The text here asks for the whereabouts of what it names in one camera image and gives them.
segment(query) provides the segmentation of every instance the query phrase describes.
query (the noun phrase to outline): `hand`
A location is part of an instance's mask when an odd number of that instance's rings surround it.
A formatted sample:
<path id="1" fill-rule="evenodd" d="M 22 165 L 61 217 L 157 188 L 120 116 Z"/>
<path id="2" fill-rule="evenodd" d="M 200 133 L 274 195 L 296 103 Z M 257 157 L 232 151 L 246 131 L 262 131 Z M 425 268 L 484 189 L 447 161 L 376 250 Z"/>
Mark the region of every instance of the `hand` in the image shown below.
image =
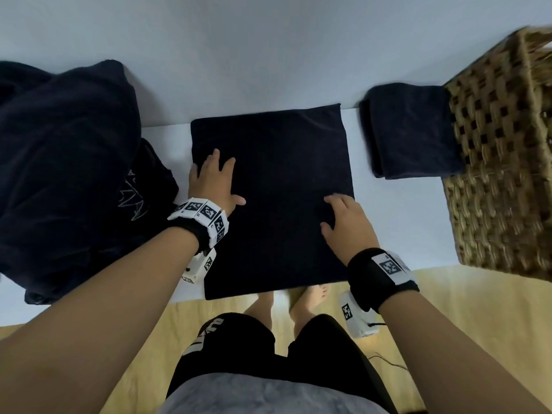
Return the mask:
<path id="1" fill-rule="evenodd" d="M 191 165 L 188 197 L 209 199 L 224 209 L 226 216 L 230 216 L 236 205 L 245 205 L 245 199 L 230 194 L 236 159 L 229 159 L 224 163 L 223 170 L 219 171 L 219 158 L 220 151 L 215 148 L 212 154 L 205 159 L 199 177 L 197 165 L 195 163 Z"/>
<path id="2" fill-rule="evenodd" d="M 324 198 L 332 205 L 336 216 L 334 229 L 322 222 L 320 227 L 326 243 L 346 266 L 357 253 L 367 248 L 379 248 L 372 224 L 360 204 L 347 195 L 333 194 Z"/>

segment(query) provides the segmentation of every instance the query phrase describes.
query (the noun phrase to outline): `woven basket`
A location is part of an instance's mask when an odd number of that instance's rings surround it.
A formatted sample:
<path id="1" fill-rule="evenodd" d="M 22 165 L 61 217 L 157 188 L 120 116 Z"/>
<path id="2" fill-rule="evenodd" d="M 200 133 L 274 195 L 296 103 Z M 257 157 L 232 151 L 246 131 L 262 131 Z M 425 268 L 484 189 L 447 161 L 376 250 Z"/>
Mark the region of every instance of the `woven basket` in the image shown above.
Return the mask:
<path id="1" fill-rule="evenodd" d="M 466 173 L 443 179 L 462 264 L 552 281 L 552 27 L 511 34 L 445 84 Z"/>

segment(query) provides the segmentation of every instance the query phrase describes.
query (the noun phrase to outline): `white table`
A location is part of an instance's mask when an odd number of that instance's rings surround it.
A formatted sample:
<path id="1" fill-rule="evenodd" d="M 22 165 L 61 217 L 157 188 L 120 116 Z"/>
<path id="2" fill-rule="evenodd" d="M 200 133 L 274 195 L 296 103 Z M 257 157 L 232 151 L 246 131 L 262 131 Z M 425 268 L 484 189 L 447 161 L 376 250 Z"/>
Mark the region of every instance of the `white table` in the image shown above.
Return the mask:
<path id="1" fill-rule="evenodd" d="M 341 111 L 349 148 L 356 200 L 369 217 L 383 248 L 395 251 L 411 270 L 458 264 L 449 213 L 440 178 L 376 179 L 371 172 L 357 109 Z M 180 187 L 176 202 L 187 198 L 191 167 L 189 124 L 142 129 Z M 27 322 L 46 306 L 27 305 L 24 290 L 0 281 L 0 326 Z M 203 285 L 181 281 L 171 301 L 204 298 Z"/>

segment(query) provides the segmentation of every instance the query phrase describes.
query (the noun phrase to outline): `person's right arm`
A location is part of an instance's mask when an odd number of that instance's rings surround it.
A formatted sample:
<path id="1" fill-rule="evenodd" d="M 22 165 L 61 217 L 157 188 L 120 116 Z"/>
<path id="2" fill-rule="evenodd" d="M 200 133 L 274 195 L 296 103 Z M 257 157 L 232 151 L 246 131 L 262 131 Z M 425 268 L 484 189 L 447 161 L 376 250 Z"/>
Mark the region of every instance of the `person's right arm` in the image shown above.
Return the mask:
<path id="1" fill-rule="evenodd" d="M 325 201 L 332 205 L 336 225 L 331 229 L 323 222 L 322 234 L 343 264 L 348 265 L 360 251 L 379 248 L 374 229 L 353 198 L 331 195 Z M 506 369 L 419 292 L 407 290 L 392 294 L 375 309 L 389 327 L 432 414 L 550 414 Z"/>

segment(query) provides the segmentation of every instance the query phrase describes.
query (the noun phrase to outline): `black shorts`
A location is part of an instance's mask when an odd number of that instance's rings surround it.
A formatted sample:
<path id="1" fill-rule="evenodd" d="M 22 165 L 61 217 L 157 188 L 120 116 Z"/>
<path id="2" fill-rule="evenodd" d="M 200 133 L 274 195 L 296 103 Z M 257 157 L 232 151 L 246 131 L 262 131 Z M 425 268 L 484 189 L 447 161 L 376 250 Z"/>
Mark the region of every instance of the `black shorts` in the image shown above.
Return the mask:
<path id="1" fill-rule="evenodd" d="M 223 313 L 207 321 L 178 362 L 167 397 L 193 377 L 237 373 L 323 386 L 397 412 L 376 370 L 331 316 L 309 321 L 287 357 L 274 354 L 274 343 L 272 332 L 249 315 Z"/>

